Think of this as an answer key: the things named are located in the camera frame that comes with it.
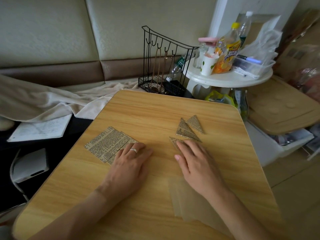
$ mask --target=white blanket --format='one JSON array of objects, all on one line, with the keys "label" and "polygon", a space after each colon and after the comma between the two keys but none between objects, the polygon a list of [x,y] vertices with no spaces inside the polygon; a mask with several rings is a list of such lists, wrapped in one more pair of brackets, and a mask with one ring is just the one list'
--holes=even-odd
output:
[{"label": "white blanket", "polygon": [[40,122],[73,113],[77,118],[93,120],[112,96],[123,89],[143,91],[136,81],[69,92],[0,74],[0,116],[15,121]]}]

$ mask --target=plastic storage container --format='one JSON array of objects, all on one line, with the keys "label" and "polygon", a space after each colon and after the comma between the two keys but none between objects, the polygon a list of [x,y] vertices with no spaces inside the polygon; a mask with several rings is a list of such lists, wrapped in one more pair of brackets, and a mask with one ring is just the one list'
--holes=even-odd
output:
[{"label": "plastic storage container", "polygon": [[244,125],[262,167],[272,163],[279,157],[288,156],[314,138],[313,134],[306,129],[299,129],[291,134],[296,139],[295,142],[289,145],[279,145],[251,122],[247,121]]},{"label": "plastic storage container", "polygon": [[275,63],[274,60],[271,60],[269,65],[259,65],[236,57],[232,65],[232,70],[258,79],[264,76]]}]

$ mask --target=black wire rack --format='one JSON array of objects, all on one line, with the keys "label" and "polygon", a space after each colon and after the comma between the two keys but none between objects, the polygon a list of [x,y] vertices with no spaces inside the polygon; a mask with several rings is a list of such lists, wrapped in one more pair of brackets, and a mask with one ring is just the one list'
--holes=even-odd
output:
[{"label": "black wire rack", "polygon": [[173,40],[148,26],[142,26],[142,29],[144,30],[143,76],[139,77],[139,87],[147,92],[184,96],[186,88],[183,84],[186,73],[190,59],[194,56],[194,50],[198,47]]}]

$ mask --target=white device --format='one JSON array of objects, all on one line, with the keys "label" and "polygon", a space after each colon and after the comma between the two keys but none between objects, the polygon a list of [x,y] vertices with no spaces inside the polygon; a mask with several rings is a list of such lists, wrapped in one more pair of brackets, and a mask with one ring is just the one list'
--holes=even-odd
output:
[{"label": "white device", "polygon": [[46,149],[42,148],[17,158],[17,160],[13,162],[11,179],[14,183],[21,183],[48,170],[49,165],[47,163]]}]

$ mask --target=water bottle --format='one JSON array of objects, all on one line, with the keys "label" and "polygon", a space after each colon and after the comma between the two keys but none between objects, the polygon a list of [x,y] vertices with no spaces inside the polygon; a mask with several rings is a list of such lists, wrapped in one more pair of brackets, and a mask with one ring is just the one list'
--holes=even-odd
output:
[{"label": "water bottle", "polygon": [[252,11],[248,11],[245,15],[245,20],[242,23],[240,29],[239,29],[239,36],[240,36],[240,41],[241,41],[241,45],[240,48],[243,46],[243,43],[246,40],[246,37],[249,33],[250,30],[250,26],[251,26],[251,16],[252,16],[253,12]]},{"label": "water bottle", "polygon": [[182,68],[184,64],[186,63],[186,61],[190,60],[191,52],[192,50],[189,50],[188,56],[187,56],[187,53],[185,53],[184,55],[180,56],[180,58],[177,60],[176,63],[174,63],[174,68],[171,70],[171,72],[168,74],[166,78],[168,82],[174,80],[174,78],[178,77],[179,74],[182,73]]}]

